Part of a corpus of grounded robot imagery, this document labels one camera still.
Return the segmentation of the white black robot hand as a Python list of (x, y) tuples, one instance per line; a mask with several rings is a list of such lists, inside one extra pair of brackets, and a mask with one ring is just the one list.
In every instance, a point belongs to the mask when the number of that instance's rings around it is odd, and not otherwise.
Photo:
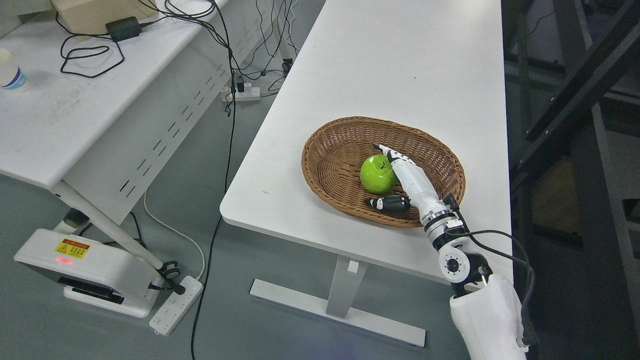
[(412, 159), (379, 143), (373, 143), (372, 146), (387, 157), (406, 196), (394, 194), (369, 198), (365, 200), (368, 207), (391, 213), (406, 212), (410, 207), (415, 207), (419, 212), (420, 223), (426, 227), (437, 218), (456, 217), (438, 196), (425, 171)]

